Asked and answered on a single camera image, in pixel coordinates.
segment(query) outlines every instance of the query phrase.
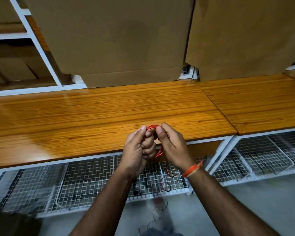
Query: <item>coiled red wire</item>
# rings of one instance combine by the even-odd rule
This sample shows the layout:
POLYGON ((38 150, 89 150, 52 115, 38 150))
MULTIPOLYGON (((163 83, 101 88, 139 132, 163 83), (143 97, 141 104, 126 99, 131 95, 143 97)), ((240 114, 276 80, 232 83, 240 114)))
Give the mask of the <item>coiled red wire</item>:
MULTIPOLYGON (((160 127, 160 125, 158 125, 158 124, 150 125, 150 126, 147 127, 147 131, 150 130, 150 129, 156 128, 156 127, 160 127)), ((163 153, 164 153, 164 148, 163 148, 163 146, 161 145, 161 149, 156 153, 155 158, 156 158, 156 157, 159 157, 159 156, 162 155, 163 153)), ((166 175, 161 179, 160 187, 161 187, 164 191, 169 192, 169 191, 171 191, 171 185, 170 185, 168 182, 165 182, 165 183, 169 186, 169 189, 165 189, 165 188, 163 187, 163 179, 164 179, 166 176, 169 176, 169 177, 171 177, 171 178, 174 178, 175 176, 177 176, 177 173, 169 172, 168 169, 167 169, 167 165, 168 165, 168 160, 166 160, 165 167, 164 167, 164 169, 165 169, 165 171, 166 171, 166 175)))

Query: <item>wristband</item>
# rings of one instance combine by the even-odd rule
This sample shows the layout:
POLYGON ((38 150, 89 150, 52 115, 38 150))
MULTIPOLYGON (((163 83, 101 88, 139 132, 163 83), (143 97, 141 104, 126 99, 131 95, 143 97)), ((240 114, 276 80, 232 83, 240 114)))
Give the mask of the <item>wristband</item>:
POLYGON ((193 165, 191 166, 188 170, 185 171, 185 173, 182 174, 182 177, 188 178, 191 176, 193 173, 197 171, 202 166, 203 160, 198 164, 198 165, 193 165))

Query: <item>gray floor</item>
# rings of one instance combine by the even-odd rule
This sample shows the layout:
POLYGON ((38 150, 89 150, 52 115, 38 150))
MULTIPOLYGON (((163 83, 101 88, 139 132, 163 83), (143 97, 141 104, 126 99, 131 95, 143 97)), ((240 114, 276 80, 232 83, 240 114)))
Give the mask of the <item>gray floor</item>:
MULTIPOLYGON (((282 236, 295 235, 295 175, 229 186, 228 190, 265 220, 282 236)), ((218 236, 213 223, 195 195, 167 198, 175 232, 185 236, 218 236)), ((128 203, 122 213, 117 236, 139 236, 153 220, 153 203, 128 203)), ((83 213, 71 213, 44 219, 40 236, 68 235, 83 213)), ((158 223, 149 226, 159 227, 158 223)))

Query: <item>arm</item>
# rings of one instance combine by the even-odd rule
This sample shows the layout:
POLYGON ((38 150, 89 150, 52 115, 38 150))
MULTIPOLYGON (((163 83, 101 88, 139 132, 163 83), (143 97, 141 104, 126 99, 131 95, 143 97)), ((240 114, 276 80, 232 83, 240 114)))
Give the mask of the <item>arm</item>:
MULTIPOLYGON (((181 133, 166 123, 156 132, 174 166, 185 172, 196 164, 181 133)), ((205 170, 198 169, 188 180, 221 236, 279 236, 205 170)))
POLYGON ((146 126, 142 126, 131 133, 114 174, 69 236, 114 235, 131 184, 155 153, 152 131, 146 132, 146 126))

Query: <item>forearm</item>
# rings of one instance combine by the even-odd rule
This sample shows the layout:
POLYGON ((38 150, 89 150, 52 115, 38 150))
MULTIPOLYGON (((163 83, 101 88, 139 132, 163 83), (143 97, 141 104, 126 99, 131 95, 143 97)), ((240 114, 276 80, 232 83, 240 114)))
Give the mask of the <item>forearm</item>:
POLYGON ((131 184, 130 175, 117 168, 69 236, 114 235, 131 184))
POLYGON ((205 170, 198 169, 189 181, 221 236, 279 235, 205 170))

